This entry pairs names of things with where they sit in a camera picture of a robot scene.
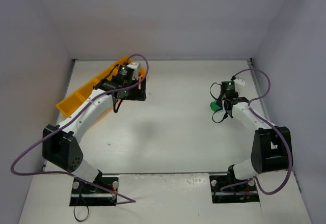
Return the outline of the green rounded lego piece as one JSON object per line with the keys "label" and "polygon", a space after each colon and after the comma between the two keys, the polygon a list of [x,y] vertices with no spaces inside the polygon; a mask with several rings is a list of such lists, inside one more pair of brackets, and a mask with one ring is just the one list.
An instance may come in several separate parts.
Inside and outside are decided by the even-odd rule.
{"label": "green rounded lego piece", "polygon": [[216,104],[216,102],[214,102],[214,101],[210,103],[210,108],[211,108],[212,111],[220,111],[221,110],[221,107],[218,106]]}

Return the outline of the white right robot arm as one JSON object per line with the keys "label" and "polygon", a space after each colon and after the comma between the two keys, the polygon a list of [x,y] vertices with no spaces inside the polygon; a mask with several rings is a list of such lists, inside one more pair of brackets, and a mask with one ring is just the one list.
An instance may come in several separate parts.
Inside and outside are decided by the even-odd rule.
{"label": "white right robot arm", "polygon": [[293,166],[291,135],[287,127],[279,127],[268,121],[249,106],[249,100],[240,96],[245,85],[243,79],[222,81],[220,94],[215,98],[217,112],[224,115],[219,124],[227,118],[236,119],[253,134],[248,159],[228,168],[231,182],[248,180],[262,173],[291,170]]}

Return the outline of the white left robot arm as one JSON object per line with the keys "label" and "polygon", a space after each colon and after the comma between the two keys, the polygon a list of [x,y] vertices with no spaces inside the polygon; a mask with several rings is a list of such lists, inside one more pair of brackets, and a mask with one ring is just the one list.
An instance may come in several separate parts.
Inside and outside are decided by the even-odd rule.
{"label": "white left robot arm", "polygon": [[119,65],[117,74],[94,85],[86,101],[70,117],[56,126],[47,125],[43,130],[43,158],[80,179],[100,184],[102,172],[85,160],[79,143],[110,107],[117,111],[123,100],[146,99],[146,83],[137,84],[140,70],[138,62]]}

